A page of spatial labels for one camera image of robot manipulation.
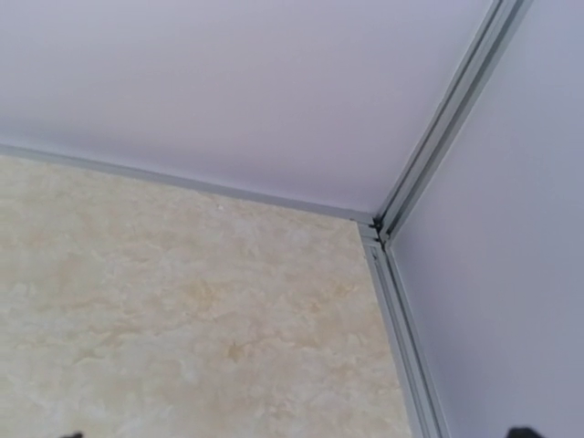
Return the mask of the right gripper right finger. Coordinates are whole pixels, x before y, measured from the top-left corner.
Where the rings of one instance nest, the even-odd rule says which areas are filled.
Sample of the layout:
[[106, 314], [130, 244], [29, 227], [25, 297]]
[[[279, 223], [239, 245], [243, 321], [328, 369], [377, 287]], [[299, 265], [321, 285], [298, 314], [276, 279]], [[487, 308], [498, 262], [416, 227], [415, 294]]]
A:
[[543, 438], [543, 435], [532, 427], [514, 426], [508, 430], [506, 438]]

